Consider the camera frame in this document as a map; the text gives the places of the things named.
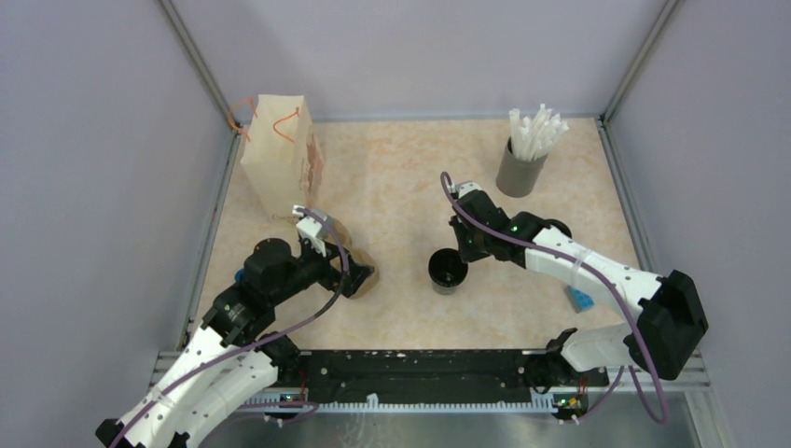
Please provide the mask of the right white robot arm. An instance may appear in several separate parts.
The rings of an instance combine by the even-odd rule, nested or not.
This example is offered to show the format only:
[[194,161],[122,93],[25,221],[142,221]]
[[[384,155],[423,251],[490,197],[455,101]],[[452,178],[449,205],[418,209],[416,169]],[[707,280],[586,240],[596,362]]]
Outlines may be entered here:
[[624,321],[598,329],[567,329],[547,350],[549,377],[570,385],[584,371],[638,367],[673,381],[709,328],[694,281],[662,276],[614,261],[576,242],[558,220],[529,212],[509,217],[478,184],[447,192],[462,262],[492,257],[554,277],[607,304]]

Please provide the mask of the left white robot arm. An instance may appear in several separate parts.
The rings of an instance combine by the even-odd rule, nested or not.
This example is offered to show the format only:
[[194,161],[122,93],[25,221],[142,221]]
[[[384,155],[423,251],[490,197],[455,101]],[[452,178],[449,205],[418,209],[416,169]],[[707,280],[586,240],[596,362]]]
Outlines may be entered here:
[[255,246],[159,382],[129,412],[98,426],[103,446],[197,447],[256,392],[296,380],[297,347],[266,331],[276,307],[313,285],[352,299],[379,280],[378,266],[363,250],[349,250],[344,267],[332,243],[325,252],[305,238],[299,245],[298,256],[279,238]]

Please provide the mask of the single black coffee cup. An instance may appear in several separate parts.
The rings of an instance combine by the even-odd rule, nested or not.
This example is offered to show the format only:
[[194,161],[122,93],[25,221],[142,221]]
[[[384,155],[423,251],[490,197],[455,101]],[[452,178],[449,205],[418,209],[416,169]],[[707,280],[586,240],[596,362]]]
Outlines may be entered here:
[[440,295],[450,295],[466,279],[468,265],[457,249],[441,248],[430,257],[427,271],[433,290]]

